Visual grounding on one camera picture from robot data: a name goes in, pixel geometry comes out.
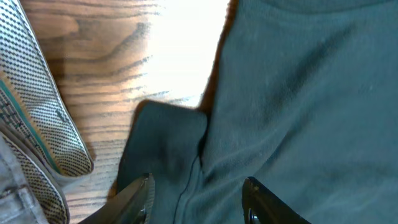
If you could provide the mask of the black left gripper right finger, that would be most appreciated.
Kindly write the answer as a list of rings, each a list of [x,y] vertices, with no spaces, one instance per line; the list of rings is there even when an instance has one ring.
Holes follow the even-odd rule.
[[[254,177],[242,187],[245,224],[310,224]]]

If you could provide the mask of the black t-shirt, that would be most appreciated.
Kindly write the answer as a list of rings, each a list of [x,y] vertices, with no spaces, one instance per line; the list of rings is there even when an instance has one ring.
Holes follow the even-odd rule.
[[[240,1],[212,110],[147,102],[118,190],[151,223],[242,223],[246,177],[310,223],[397,222],[397,2]]]

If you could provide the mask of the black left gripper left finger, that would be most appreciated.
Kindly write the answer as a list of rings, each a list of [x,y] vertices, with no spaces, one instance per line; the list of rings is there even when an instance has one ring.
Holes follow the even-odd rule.
[[[154,197],[155,180],[144,174],[79,224],[147,224]]]

